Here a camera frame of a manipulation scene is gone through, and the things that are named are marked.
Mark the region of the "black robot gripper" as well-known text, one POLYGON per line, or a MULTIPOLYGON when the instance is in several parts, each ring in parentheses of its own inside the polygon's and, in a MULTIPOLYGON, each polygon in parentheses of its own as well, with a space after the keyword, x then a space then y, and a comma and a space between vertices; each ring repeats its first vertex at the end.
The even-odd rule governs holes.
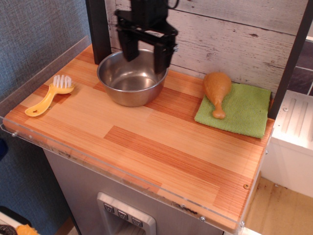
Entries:
POLYGON ((115 11, 118 38, 125 59, 130 62, 139 55, 138 42, 154 46, 156 74, 165 71, 171 63, 173 48, 177 47, 178 31, 167 22, 170 6, 167 0, 132 0, 131 9, 115 11))

